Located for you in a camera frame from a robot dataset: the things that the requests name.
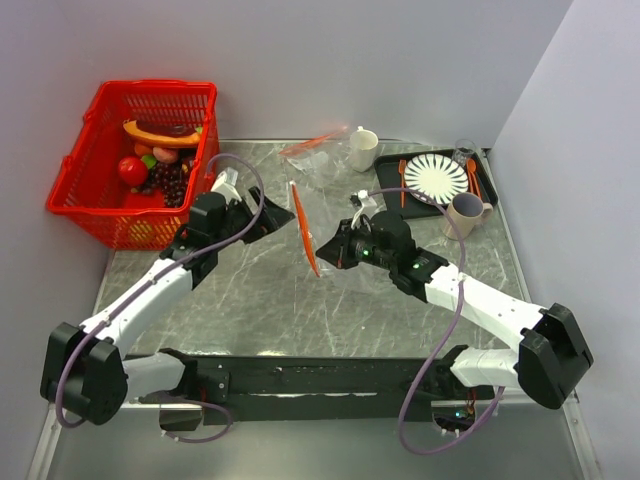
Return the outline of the clear zip bag orange zipper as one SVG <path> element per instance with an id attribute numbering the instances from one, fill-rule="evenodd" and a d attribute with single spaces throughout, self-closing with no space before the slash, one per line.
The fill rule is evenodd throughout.
<path id="1" fill-rule="evenodd" d="M 321 260 L 316 251 L 336 233 L 342 219 L 351 218 L 356 209 L 344 196 L 325 196 L 324 189 L 314 189 L 289 181 L 292 206 L 298 219 L 302 248 L 313 274 L 324 283 L 362 294 L 377 294 L 383 290 L 382 280 L 374 268 L 361 265 L 350 270 L 338 270 Z"/>

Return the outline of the red apple toy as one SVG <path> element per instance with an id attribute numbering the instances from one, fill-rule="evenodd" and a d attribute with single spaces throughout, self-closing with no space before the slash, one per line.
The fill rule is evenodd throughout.
<path id="1" fill-rule="evenodd" d="M 147 180 L 148 168 L 139 157 L 127 156 L 119 161 L 117 173 L 128 186 L 139 187 Z"/>

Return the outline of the orange papaya slice toy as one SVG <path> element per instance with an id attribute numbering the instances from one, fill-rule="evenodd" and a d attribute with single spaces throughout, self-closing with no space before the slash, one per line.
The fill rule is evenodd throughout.
<path id="1" fill-rule="evenodd" d="M 195 148 L 201 136 L 196 127 L 188 125 L 159 125 L 142 120 L 126 121 L 122 125 L 125 133 L 135 140 L 151 147 Z"/>

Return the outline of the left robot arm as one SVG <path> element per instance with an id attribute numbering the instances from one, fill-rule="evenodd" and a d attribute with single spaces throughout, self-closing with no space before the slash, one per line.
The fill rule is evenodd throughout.
<path id="1" fill-rule="evenodd" d="M 190 356 L 172 349 L 126 356 L 153 322 L 214 270 L 222 249 L 256 242 L 294 220 L 259 188 L 249 192 L 255 210 L 243 198 L 197 196 L 187 222 L 142 278 L 80 325 L 63 322 L 51 332 L 40 394 L 54 404 L 62 426 L 102 425 L 125 402 L 157 392 L 179 402 L 197 394 L 197 362 Z"/>

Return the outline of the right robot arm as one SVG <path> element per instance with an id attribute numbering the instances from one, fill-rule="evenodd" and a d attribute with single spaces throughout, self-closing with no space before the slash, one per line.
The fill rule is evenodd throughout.
<path id="1" fill-rule="evenodd" d="M 439 390 L 460 398 L 471 387 L 519 388 L 537 404 L 560 408 L 594 358 L 573 312 L 516 299 L 471 276 L 445 258 L 419 247 L 409 225 L 383 211 L 354 223 L 344 219 L 317 256 L 337 269 L 361 263 L 387 271 L 403 293 L 459 312 L 504 343 L 504 348 L 472 347 L 452 355 L 437 375 Z"/>

